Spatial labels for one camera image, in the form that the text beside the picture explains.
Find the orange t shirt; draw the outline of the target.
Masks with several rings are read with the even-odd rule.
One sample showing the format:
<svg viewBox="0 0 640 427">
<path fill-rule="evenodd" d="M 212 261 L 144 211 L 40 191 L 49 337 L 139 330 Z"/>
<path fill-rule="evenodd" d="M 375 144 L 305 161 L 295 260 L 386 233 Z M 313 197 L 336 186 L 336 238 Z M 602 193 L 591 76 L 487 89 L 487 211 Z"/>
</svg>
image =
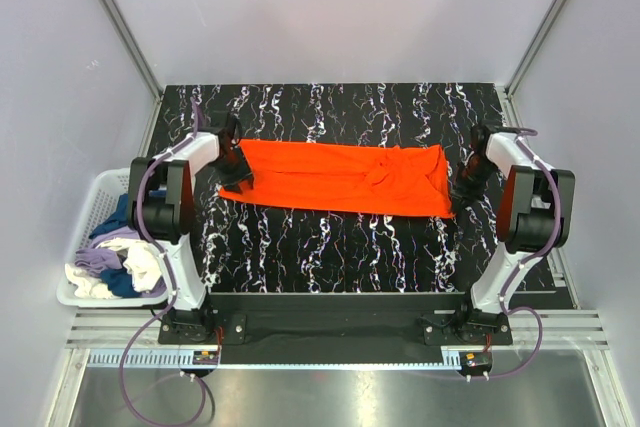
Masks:
<svg viewBox="0 0 640 427">
<path fill-rule="evenodd" d="M 452 218 L 448 162 L 439 145 L 367 147 L 244 140 L 251 189 L 237 202 L 289 209 Z"/>
</svg>

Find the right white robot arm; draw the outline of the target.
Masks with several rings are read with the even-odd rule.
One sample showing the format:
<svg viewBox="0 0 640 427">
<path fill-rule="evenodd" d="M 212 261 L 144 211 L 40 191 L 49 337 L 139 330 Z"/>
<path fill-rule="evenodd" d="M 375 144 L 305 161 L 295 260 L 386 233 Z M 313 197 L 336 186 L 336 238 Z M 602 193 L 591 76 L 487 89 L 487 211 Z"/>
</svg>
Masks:
<svg viewBox="0 0 640 427">
<path fill-rule="evenodd" d="M 487 268 L 470 288 L 467 310 L 498 316 L 528 272 L 569 236 L 575 175 L 543 160 L 526 143 L 532 129 L 478 124 L 472 155 L 460 163 L 451 188 L 451 212 L 480 200 L 491 175 L 506 177 L 496 214 L 498 244 Z"/>
</svg>

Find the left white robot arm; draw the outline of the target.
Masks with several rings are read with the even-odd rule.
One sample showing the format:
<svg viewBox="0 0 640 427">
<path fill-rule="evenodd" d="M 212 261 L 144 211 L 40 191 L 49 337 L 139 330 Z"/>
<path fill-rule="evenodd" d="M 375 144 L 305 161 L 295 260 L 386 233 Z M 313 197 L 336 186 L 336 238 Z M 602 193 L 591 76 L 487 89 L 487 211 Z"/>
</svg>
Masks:
<svg viewBox="0 0 640 427">
<path fill-rule="evenodd" d="M 251 188 L 254 176 L 240 146 L 242 137 L 235 115 L 216 112 L 209 126 L 196 125 L 177 145 L 131 162 L 128 224 L 159 254 L 168 302 L 176 311 L 199 310 L 206 297 L 190 244 L 195 177 L 212 167 L 225 192 Z"/>
</svg>

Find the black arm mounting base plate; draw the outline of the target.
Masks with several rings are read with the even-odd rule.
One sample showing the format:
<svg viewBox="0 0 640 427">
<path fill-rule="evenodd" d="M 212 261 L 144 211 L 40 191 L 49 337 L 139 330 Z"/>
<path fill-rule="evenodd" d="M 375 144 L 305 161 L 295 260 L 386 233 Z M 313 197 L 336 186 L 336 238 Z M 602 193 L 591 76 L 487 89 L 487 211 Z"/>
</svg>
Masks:
<svg viewBox="0 0 640 427">
<path fill-rule="evenodd" d="M 504 314 L 483 313 L 461 293 L 213 294 L 199 311 L 165 315 L 159 342 L 242 345 L 284 336 L 392 337 L 429 346 L 512 343 Z"/>
</svg>

